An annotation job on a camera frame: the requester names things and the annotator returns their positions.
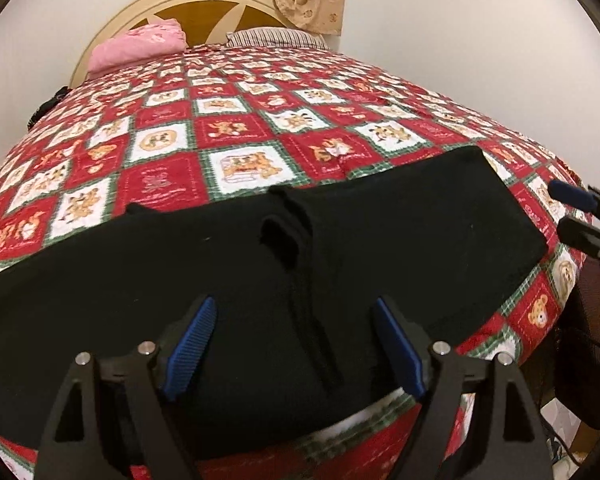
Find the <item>black pants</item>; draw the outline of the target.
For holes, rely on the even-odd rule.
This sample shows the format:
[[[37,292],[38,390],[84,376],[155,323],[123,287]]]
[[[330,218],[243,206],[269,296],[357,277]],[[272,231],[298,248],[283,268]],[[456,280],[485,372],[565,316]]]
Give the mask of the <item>black pants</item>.
[[[472,146],[315,188],[122,214],[0,272],[0,436],[37,448],[78,353],[121,356],[208,296],[218,320],[171,408],[186,448],[212,460],[294,442],[398,385],[375,347],[377,299],[461,344],[546,252]]]

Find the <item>red checkered teddy bedspread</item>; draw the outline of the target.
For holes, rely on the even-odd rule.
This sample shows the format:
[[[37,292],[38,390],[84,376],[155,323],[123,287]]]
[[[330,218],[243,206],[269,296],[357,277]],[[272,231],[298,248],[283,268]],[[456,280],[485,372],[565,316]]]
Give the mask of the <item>red checkered teddy bedspread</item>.
[[[272,184],[363,177],[481,148],[544,234],[547,256],[463,344],[523,359],[565,307],[584,257],[556,234],[574,182],[544,146],[446,96],[326,50],[198,47],[85,81],[0,166],[0,272],[130,203],[159,210]]]

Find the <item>dark clothes beside bed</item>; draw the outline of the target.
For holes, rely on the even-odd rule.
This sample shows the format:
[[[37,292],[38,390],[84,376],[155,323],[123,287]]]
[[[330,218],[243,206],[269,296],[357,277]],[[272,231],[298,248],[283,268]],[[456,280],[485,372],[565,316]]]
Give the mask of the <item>dark clothes beside bed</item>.
[[[27,130],[31,131],[33,127],[51,110],[53,110],[59,103],[61,103],[71,92],[71,88],[67,86],[61,87],[55,92],[55,94],[47,101],[42,103],[38,109],[32,114],[27,123]]]

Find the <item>striped pillow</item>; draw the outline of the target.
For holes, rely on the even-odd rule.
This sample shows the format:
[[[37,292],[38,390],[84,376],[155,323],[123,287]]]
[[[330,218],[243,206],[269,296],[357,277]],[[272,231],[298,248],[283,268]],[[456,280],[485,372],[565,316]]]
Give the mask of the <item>striped pillow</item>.
[[[305,48],[328,50],[324,38],[299,29],[253,27],[226,34],[228,48]]]

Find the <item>pink folded blanket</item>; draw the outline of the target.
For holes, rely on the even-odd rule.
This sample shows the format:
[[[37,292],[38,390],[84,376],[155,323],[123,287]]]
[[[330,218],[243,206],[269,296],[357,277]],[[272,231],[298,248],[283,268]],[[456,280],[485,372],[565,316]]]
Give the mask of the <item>pink folded blanket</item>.
[[[187,49],[186,33],[174,18],[160,20],[112,37],[94,47],[87,73],[98,75],[119,67]]]

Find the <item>cream wooden headboard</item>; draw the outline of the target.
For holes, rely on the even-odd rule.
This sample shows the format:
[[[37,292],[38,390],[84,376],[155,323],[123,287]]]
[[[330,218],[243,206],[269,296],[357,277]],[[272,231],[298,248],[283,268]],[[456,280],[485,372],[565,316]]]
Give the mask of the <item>cream wooden headboard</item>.
[[[85,48],[70,79],[72,88],[87,76],[88,59],[96,46],[129,29],[174,18],[187,44],[222,44],[226,34],[260,26],[294,28],[274,0],[135,0],[118,12]]]

